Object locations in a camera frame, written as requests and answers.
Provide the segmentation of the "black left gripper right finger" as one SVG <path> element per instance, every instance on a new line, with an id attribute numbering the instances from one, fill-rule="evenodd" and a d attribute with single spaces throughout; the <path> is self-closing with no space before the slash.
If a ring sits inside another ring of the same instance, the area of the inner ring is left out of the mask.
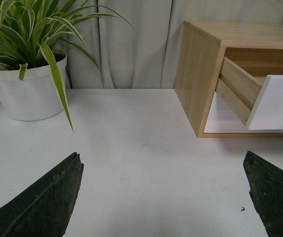
<path id="1" fill-rule="evenodd" d="M 283 237 L 283 170 L 248 151 L 243 167 L 254 208 L 270 237 Z"/>

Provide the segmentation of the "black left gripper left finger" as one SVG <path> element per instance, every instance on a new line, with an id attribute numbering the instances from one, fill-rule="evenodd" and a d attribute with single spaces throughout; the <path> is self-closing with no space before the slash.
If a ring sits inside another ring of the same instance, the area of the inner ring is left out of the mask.
<path id="1" fill-rule="evenodd" d="M 84 165 L 72 153 L 0 208 L 0 237 L 61 237 L 69 224 Z"/>

